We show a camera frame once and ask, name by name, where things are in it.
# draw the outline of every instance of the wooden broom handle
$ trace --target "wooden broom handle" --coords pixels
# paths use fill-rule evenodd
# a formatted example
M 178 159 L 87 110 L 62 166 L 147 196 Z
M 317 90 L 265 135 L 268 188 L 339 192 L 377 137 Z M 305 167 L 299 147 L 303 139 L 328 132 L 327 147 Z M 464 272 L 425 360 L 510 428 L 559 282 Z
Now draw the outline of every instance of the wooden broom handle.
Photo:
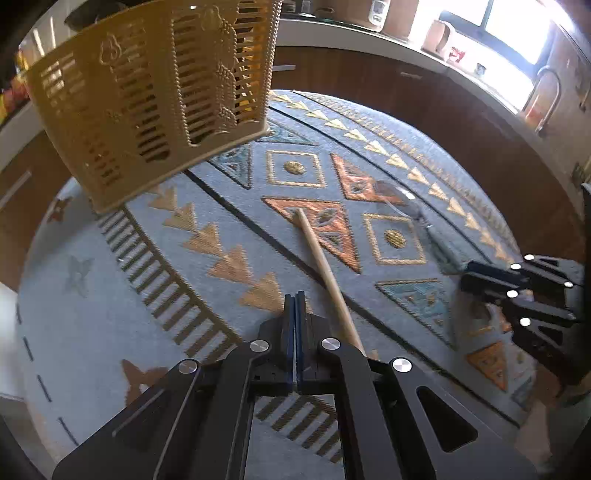
M 339 285 L 336 282 L 335 276 L 330 269 L 330 265 L 327 262 L 326 257 L 324 256 L 324 252 L 322 251 L 322 247 L 316 238 L 316 234 L 314 233 L 314 230 L 312 230 L 312 226 L 308 221 L 308 217 L 301 208 L 297 209 L 297 215 L 301 228 L 306 236 L 306 240 L 308 240 L 308 245 L 310 246 L 312 254 L 314 255 L 314 259 L 316 260 L 316 265 L 320 270 L 320 275 L 322 276 L 324 284 L 329 291 L 330 298 L 332 298 L 332 301 L 335 304 L 336 313 L 343 329 L 345 339 L 351 345 L 357 347 L 361 353 L 365 355 L 361 338 L 359 338 L 357 328 L 355 328 L 355 324 L 353 323 L 353 319 L 351 318 L 351 314 L 349 313 L 349 309 L 347 308 L 343 294 L 340 292 Z

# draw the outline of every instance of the gold circle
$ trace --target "gold circle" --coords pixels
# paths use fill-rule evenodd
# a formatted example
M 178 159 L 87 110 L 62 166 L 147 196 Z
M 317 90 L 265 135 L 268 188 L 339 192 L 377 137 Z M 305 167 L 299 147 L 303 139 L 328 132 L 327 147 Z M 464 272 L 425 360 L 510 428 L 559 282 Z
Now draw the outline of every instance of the gold circle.
M 384 236 L 386 241 L 394 248 L 404 248 L 406 246 L 406 239 L 398 230 L 386 230 Z
M 306 167 L 295 160 L 286 161 L 283 164 L 283 168 L 293 175 L 303 175 L 306 173 Z

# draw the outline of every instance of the window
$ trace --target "window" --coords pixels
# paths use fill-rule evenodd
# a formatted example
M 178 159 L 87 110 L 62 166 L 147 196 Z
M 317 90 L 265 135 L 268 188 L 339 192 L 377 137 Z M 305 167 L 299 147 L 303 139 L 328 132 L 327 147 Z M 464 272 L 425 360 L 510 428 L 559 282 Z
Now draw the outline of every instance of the window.
M 553 36 L 537 0 L 446 0 L 439 17 L 535 78 L 550 54 Z

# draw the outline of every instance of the cabinet handle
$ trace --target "cabinet handle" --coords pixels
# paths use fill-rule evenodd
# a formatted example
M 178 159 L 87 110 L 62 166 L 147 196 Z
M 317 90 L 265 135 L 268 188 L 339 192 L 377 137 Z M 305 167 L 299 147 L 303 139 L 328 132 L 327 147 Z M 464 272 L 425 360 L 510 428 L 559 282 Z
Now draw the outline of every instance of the cabinet handle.
M 32 176 L 33 174 L 31 173 L 31 170 L 27 170 L 20 176 L 20 178 L 16 182 L 14 182 L 14 184 L 7 190 L 4 196 L 0 198 L 0 212 L 9 202 L 9 200 L 14 196 L 14 194 L 18 191 L 18 189 L 21 188 L 25 184 L 25 182 Z
M 406 77 L 407 79 L 413 79 L 413 80 L 421 80 L 423 78 L 422 75 L 417 75 L 416 73 L 409 73 L 409 72 L 400 72 L 399 75 L 401 77 Z
M 295 65 L 273 65 L 273 72 L 284 72 L 286 70 L 295 70 Z

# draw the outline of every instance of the gold triangle pattern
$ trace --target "gold triangle pattern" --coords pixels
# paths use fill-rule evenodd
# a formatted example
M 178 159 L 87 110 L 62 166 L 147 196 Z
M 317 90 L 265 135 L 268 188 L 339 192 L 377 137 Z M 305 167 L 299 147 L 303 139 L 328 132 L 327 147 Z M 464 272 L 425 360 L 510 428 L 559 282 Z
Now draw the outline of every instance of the gold triangle pattern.
M 271 95 L 271 100 L 276 102 L 293 103 L 287 95 L 277 95 L 273 90 L 269 90 L 269 95 Z
M 449 200 L 447 195 L 445 195 L 445 192 L 441 189 L 439 185 L 437 185 L 437 183 L 433 183 L 433 185 L 431 185 L 429 195 L 433 195 L 434 197 L 437 197 L 440 200 L 444 200 L 445 202 Z
M 388 165 L 392 165 L 393 167 L 404 168 L 405 170 L 408 170 L 408 165 L 406 165 L 406 162 L 397 153 L 390 155 L 390 158 L 386 160 L 386 163 Z
M 307 113 L 306 116 L 320 118 L 321 120 L 328 120 L 328 117 L 322 112 L 322 110 L 312 110 L 310 113 Z
M 480 231 L 480 225 L 478 225 L 478 222 L 470 212 L 466 214 L 466 226 L 472 230 Z
M 152 200 L 148 206 L 174 212 L 177 209 L 177 189 L 175 187 L 170 187 L 166 192 L 158 195 Z
M 327 127 L 338 128 L 340 130 L 348 130 L 348 128 L 341 122 L 338 118 L 334 120 L 329 120 L 325 123 Z
M 466 355 L 466 360 L 497 387 L 507 391 L 507 361 L 503 342 Z
M 367 145 L 365 145 L 365 149 L 388 156 L 388 152 L 385 151 L 384 147 L 380 145 L 380 143 L 377 140 L 372 140 L 371 142 L 369 142 Z
M 460 202 L 458 202 L 455 198 L 452 198 L 449 200 L 449 205 L 447 206 L 447 211 L 455 213 L 455 214 L 460 215 L 462 217 L 466 216 L 466 212 L 464 212 L 462 205 L 460 205 Z
M 183 243 L 183 246 L 202 254 L 215 255 L 217 257 L 223 255 L 217 224 L 212 222 L 195 233 L 195 235 Z
M 489 245 L 490 247 L 495 247 L 496 243 L 493 239 L 493 237 L 491 237 L 490 232 L 486 229 L 483 228 L 481 231 L 481 236 L 480 236 L 480 241 L 485 244 L 485 245 Z
M 224 255 L 207 274 L 211 277 L 224 278 L 225 280 L 252 284 L 252 273 L 246 259 L 246 252 L 242 245 L 232 248 Z
M 250 290 L 238 300 L 240 305 L 257 309 L 280 312 L 283 310 L 283 295 L 273 272 L 265 274 Z
M 290 103 L 289 105 L 286 105 L 287 108 L 295 108 L 297 110 L 308 110 L 310 111 L 310 109 L 307 107 L 307 105 L 302 102 L 301 100 L 299 102 L 294 102 L 294 103 Z
M 349 130 L 347 133 L 345 133 L 345 136 L 352 138 L 353 140 L 360 140 L 362 142 L 367 142 L 367 140 L 368 140 L 367 138 L 365 138 L 363 133 L 361 133 L 356 128 L 354 128 L 353 130 Z
M 181 230 L 187 230 L 188 232 L 196 232 L 197 218 L 195 217 L 195 204 L 189 202 L 183 208 L 177 208 L 172 217 L 166 219 L 163 225 L 180 228 Z
M 503 250 L 503 247 L 499 243 L 495 244 L 495 257 L 505 261 L 509 260 L 509 257 L 507 256 L 507 254 Z
M 421 173 L 421 171 L 417 167 L 414 167 L 410 171 L 410 173 L 407 175 L 407 178 L 409 180 L 414 180 L 414 181 L 417 181 L 417 182 L 420 182 L 420 183 L 424 183 L 425 185 L 431 185 L 429 183 L 429 181 L 425 178 L 425 175 L 423 175 Z

